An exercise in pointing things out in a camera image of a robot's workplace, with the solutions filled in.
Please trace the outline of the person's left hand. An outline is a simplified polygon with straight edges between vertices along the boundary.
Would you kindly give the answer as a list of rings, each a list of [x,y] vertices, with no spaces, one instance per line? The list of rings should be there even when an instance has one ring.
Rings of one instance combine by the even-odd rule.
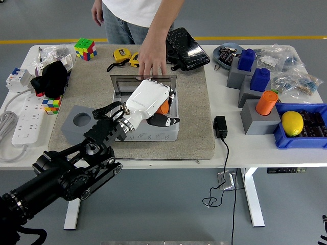
[[[167,74],[166,43],[145,40],[138,52],[139,69],[141,76],[158,76]]]

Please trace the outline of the person's right hand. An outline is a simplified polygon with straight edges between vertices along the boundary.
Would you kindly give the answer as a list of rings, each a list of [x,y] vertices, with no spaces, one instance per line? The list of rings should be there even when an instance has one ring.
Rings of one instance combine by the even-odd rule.
[[[92,9],[91,9],[91,14],[92,14],[92,18],[93,18],[94,22],[98,26],[101,26],[104,23],[102,2],[97,2],[97,1],[94,2]]]

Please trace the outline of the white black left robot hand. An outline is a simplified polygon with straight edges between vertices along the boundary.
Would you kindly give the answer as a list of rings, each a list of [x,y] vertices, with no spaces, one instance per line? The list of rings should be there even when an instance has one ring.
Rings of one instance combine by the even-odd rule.
[[[168,104],[174,98],[175,91],[169,86],[145,79],[127,99],[125,106],[128,112],[123,115],[121,122],[129,131],[136,130],[141,121],[146,120],[149,125],[169,127],[180,122],[178,117],[167,117],[157,113],[163,104]]]

